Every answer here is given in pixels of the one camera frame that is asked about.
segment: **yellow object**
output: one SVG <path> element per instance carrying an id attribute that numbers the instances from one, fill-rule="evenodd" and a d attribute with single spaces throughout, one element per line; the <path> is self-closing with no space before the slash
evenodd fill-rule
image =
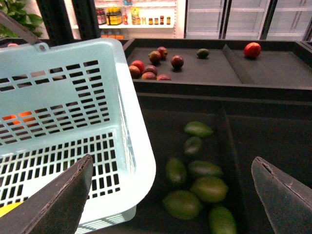
<path id="1" fill-rule="evenodd" d="M 7 206 L 3 206 L 0 208 L 0 217 L 4 216 L 6 213 L 9 213 L 11 210 L 22 204 L 23 202 L 17 202 L 13 204 L 9 204 Z"/>
<path id="2" fill-rule="evenodd" d="M 136 25 L 137 24 L 137 18 L 139 17 L 139 8 L 138 7 L 131 7 L 131 19 L 132 19 L 132 24 Z"/>

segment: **green mango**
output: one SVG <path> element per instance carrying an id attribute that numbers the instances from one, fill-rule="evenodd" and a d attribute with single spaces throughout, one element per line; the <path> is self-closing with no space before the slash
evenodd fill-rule
<path id="1" fill-rule="evenodd" d="M 187 178 L 187 169 L 183 162 L 172 157 L 166 164 L 166 177 L 174 187 L 181 186 Z"/>
<path id="2" fill-rule="evenodd" d="M 199 121 L 189 122 L 184 127 L 184 132 L 196 137 L 210 137 L 214 133 L 211 127 Z"/>
<path id="3" fill-rule="evenodd" d="M 184 154 L 189 157 L 197 156 L 201 150 L 202 139 L 197 136 L 190 137 L 184 143 Z"/>
<path id="4" fill-rule="evenodd" d="M 218 177 L 203 176 L 195 180 L 190 191 L 200 201 L 206 203 L 218 203 L 225 199 L 229 187 Z"/>
<path id="5" fill-rule="evenodd" d="M 188 164 L 188 172 L 193 179 L 197 179 L 201 176 L 223 176 L 222 169 L 219 166 L 200 160 L 190 162 Z"/>
<path id="6" fill-rule="evenodd" d="M 208 225 L 211 234 L 237 234 L 232 213 L 224 206 L 215 205 L 208 213 Z"/>
<path id="7" fill-rule="evenodd" d="M 195 218 L 203 210 L 198 198 L 186 190 L 170 192 L 162 203 L 169 214 L 184 220 Z"/>

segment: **light blue plastic basket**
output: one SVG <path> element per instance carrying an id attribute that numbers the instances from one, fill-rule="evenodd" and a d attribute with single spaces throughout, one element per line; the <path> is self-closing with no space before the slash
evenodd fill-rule
<path id="1" fill-rule="evenodd" d="M 24 201 L 85 154 L 77 234 L 130 220 L 156 166 L 121 43 L 0 50 L 0 206 Z"/>

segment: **produce bin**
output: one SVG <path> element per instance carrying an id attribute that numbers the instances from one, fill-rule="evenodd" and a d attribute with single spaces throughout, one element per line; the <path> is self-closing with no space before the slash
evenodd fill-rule
<path id="1" fill-rule="evenodd" d="M 231 85 L 248 87 L 312 87 L 312 50 L 295 41 L 258 41 L 262 52 L 257 59 L 246 59 L 245 40 L 133 39 L 124 44 L 130 65 L 134 60 L 151 64 L 148 54 L 159 46 L 168 49 L 166 60 L 156 67 L 159 74 L 172 77 L 171 83 Z M 207 59 L 196 52 L 207 48 Z M 173 71 L 171 58 L 181 55 L 184 65 Z M 134 82 L 158 82 L 134 79 Z"/>
<path id="2" fill-rule="evenodd" d="M 156 158 L 156 179 L 134 219 L 95 234 L 209 233 L 205 213 L 194 220 L 179 220 L 161 204 L 172 190 L 165 177 L 166 161 L 176 156 L 188 162 L 183 156 L 188 137 L 183 128 L 193 120 L 214 130 L 205 140 L 200 159 L 222 167 L 230 187 L 225 205 L 235 215 L 240 234 L 274 233 L 252 180 L 251 163 L 256 156 L 312 186 L 311 103 L 140 92 L 138 99 Z"/>

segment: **basket handle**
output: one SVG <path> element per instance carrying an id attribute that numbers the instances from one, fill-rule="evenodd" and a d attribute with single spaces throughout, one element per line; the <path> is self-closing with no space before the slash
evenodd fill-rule
<path id="1" fill-rule="evenodd" d="M 29 31 L 27 28 L 25 28 L 23 25 L 15 21 L 7 14 L 5 14 L 2 10 L 0 10 L 0 24 L 19 35 L 22 39 L 24 39 L 31 45 L 42 42 L 35 34 L 33 34 L 31 31 Z"/>

